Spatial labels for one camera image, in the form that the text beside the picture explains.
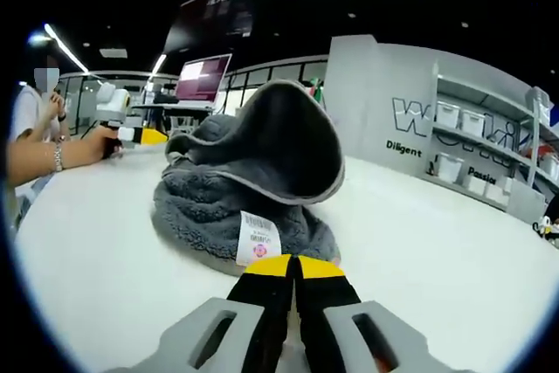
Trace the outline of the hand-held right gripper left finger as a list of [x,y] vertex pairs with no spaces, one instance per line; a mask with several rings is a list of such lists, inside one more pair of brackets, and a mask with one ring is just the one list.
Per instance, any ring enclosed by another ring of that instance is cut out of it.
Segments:
[[166,329],[154,354],[113,372],[274,372],[292,305],[292,257],[249,265],[224,298]]

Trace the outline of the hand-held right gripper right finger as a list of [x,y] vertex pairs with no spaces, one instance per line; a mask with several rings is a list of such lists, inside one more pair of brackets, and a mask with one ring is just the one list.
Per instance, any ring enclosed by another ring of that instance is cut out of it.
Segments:
[[312,372],[454,371],[411,325],[375,301],[362,301],[338,266],[304,256],[293,265],[300,337]]

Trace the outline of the person's left hand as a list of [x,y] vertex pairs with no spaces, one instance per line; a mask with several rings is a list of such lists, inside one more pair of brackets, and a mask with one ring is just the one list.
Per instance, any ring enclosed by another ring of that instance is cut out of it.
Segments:
[[122,142],[118,138],[118,129],[98,126],[89,136],[94,155],[98,160],[104,160],[122,149]]

